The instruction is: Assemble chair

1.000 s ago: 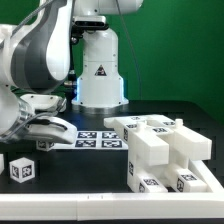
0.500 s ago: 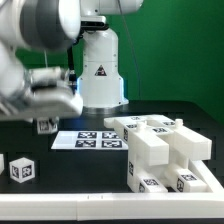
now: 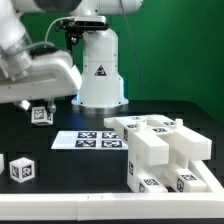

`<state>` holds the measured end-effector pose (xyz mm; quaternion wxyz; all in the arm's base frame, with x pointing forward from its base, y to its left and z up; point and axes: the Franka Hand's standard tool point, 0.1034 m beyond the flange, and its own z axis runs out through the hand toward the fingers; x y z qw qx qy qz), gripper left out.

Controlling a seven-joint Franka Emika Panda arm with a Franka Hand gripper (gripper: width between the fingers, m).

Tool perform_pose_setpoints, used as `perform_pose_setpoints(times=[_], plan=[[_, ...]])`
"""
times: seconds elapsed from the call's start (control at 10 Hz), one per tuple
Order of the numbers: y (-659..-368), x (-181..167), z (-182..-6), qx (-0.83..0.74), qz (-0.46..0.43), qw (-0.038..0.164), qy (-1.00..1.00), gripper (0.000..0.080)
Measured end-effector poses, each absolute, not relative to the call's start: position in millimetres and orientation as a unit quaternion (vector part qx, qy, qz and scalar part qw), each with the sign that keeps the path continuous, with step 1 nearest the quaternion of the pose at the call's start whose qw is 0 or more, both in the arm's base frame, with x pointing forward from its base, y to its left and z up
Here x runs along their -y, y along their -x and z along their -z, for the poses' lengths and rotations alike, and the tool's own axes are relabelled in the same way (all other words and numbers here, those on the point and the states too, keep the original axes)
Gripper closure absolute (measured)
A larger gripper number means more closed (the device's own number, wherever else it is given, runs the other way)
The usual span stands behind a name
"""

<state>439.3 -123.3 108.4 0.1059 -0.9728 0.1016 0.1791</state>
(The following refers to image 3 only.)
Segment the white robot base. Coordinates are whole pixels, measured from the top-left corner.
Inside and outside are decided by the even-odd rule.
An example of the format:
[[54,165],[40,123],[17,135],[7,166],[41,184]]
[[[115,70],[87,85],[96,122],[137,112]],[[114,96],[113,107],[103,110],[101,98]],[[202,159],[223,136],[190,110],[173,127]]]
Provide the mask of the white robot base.
[[[72,15],[76,21],[105,24],[105,15],[135,12],[143,1],[82,0]],[[129,103],[118,72],[118,37],[112,29],[84,29],[82,86],[71,103],[75,110],[93,114],[111,113]]]

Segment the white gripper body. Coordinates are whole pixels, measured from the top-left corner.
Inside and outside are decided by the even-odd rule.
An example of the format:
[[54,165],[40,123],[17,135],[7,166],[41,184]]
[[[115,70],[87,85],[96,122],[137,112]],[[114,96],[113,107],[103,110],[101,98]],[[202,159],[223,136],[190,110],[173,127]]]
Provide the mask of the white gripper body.
[[82,84],[73,58],[64,51],[37,56],[27,72],[18,81],[0,78],[0,104],[74,95]]

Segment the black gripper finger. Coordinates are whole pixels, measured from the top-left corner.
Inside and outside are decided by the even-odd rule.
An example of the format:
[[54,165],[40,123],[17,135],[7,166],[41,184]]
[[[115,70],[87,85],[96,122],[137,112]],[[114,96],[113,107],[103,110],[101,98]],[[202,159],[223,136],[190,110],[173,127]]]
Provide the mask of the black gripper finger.
[[55,113],[56,112],[57,107],[56,107],[56,104],[54,102],[54,99],[49,99],[48,100],[47,108],[48,108],[48,111],[50,113]]
[[31,110],[31,103],[27,100],[23,100],[19,103],[19,107],[22,108],[25,111]]

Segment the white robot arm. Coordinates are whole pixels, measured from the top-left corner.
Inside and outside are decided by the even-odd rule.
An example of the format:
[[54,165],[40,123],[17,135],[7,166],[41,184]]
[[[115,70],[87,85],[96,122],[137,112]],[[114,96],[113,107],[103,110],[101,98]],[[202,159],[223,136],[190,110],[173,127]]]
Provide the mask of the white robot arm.
[[82,79],[70,52],[53,43],[31,41],[20,12],[75,11],[82,0],[0,0],[0,104],[48,101],[79,91]]

